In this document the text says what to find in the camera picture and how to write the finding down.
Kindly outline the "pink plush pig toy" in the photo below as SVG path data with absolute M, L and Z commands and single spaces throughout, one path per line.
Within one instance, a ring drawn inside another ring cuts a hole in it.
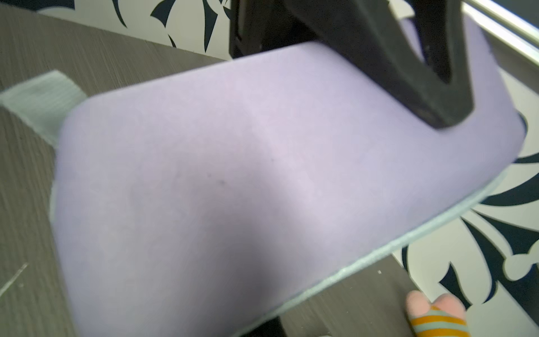
M 470 336 L 465 307 L 450 293 L 431 302 L 423 292 L 409 292 L 406 313 L 415 336 Z

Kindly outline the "aluminium cage frame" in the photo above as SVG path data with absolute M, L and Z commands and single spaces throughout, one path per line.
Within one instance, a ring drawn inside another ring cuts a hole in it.
M 485 31 L 538 66 L 537 1 L 465 1 L 463 10 Z

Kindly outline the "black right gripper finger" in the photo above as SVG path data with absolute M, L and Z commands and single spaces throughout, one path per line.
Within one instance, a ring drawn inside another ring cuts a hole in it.
M 280 317 L 269 320 L 242 337 L 287 337 Z

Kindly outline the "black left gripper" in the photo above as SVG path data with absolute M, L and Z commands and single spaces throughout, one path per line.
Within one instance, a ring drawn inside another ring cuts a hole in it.
M 232 0 L 229 19 L 234 59 L 318 39 L 283 1 Z

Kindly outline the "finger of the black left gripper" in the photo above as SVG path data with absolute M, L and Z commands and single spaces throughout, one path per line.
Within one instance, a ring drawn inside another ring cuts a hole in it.
M 286 1 L 321 40 L 435 129 L 474 109 L 461 1 L 412 1 L 419 58 L 387 1 Z

